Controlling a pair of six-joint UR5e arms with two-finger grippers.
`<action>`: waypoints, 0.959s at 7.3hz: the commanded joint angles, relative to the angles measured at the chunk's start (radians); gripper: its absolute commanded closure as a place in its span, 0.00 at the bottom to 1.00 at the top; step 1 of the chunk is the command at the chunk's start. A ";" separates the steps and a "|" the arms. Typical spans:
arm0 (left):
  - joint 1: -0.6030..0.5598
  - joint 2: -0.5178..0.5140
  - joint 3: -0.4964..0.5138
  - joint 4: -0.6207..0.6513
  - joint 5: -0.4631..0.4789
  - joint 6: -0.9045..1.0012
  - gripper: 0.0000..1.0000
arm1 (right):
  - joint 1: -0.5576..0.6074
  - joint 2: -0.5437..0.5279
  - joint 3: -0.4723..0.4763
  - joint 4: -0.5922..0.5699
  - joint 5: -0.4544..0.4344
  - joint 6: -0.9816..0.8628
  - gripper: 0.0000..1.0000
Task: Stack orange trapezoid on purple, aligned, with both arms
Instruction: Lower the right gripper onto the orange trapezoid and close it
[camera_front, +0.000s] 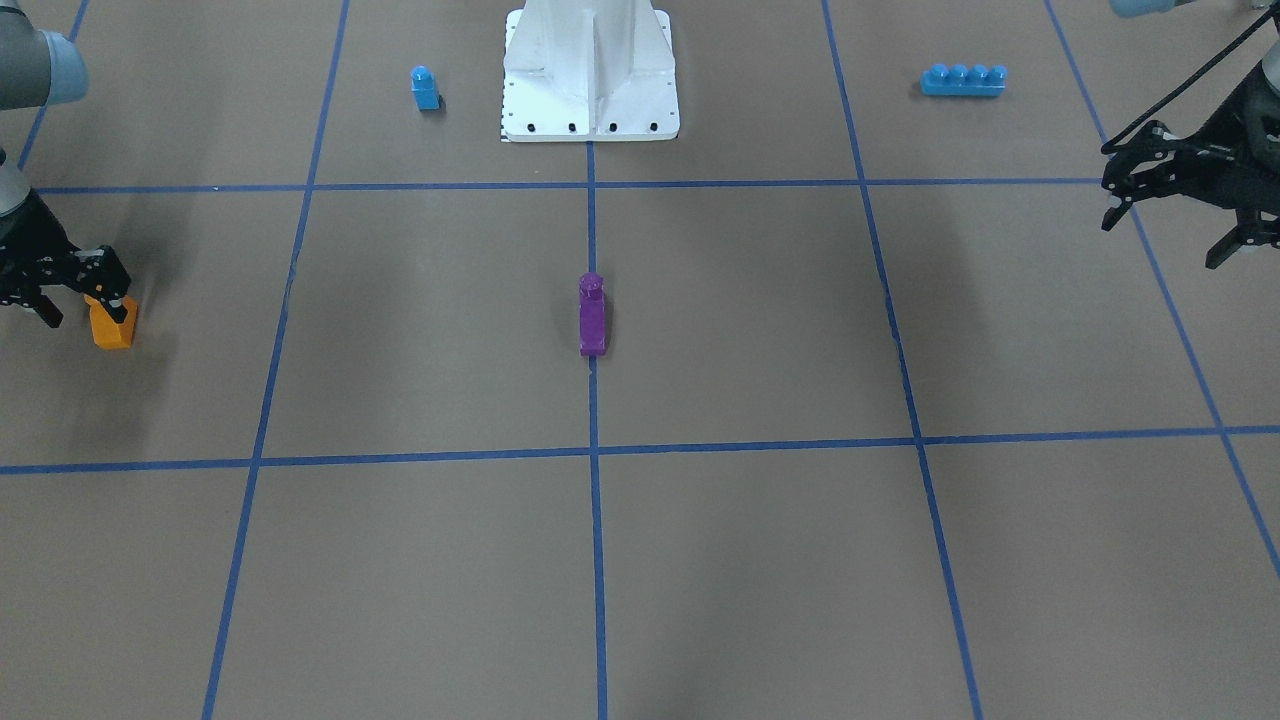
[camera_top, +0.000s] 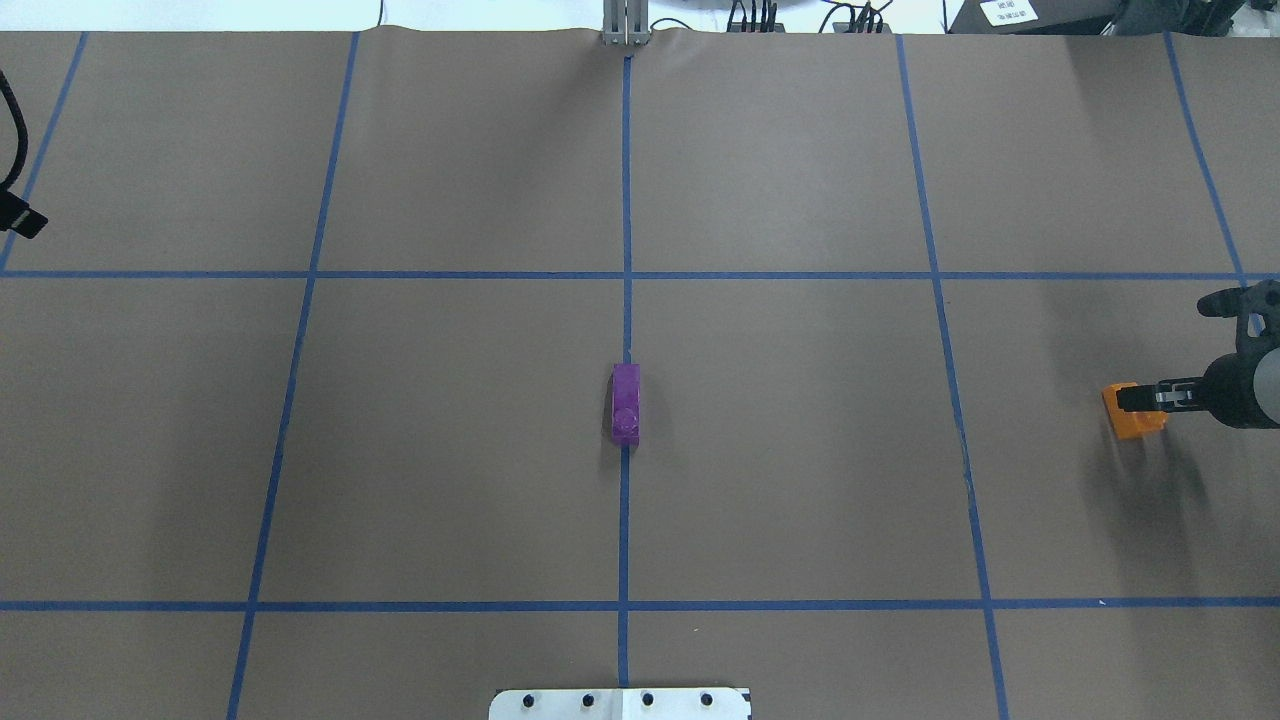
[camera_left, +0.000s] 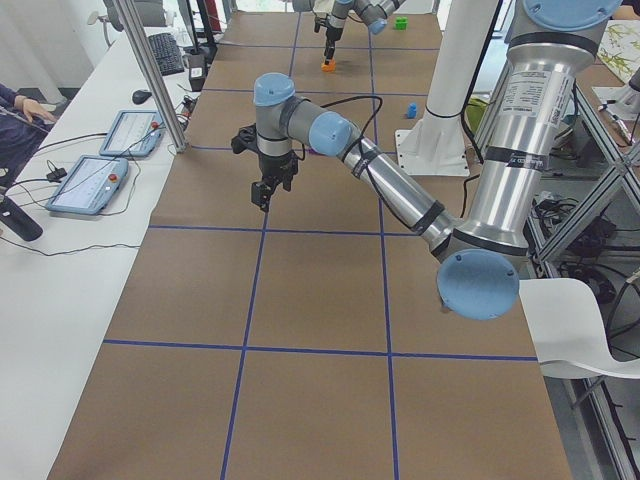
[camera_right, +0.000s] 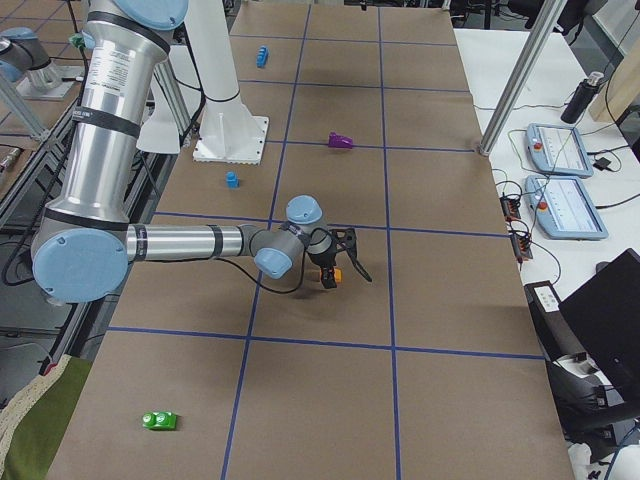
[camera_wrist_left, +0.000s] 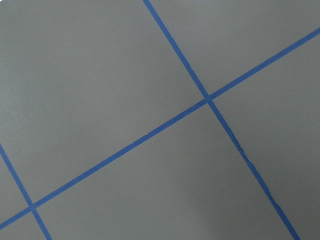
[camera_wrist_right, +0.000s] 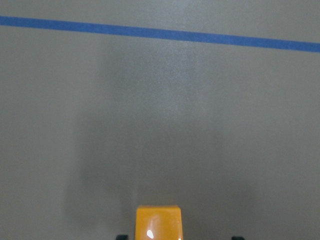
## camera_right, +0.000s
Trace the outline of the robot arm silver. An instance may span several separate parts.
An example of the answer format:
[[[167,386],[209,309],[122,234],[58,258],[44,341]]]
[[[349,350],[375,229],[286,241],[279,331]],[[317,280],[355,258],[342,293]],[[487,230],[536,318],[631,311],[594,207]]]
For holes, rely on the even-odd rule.
[[[13,27],[1,32],[1,73],[8,81],[14,83],[50,64],[49,54],[32,29]]]
[[[93,2],[86,32],[95,45],[72,114],[76,130],[65,179],[31,246],[37,284],[58,300],[84,303],[114,291],[134,262],[246,256],[273,279],[296,260],[311,261],[321,269],[322,284],[333,287],[337,240],[308,195],[288,203],[286,222],[275,231],[130,222],[124,197],[143,110],[154,70],[168,60],[179,26],[186,29],[204,91],[196,158],[260,161],[268,121],[242,102],[220,2]]]

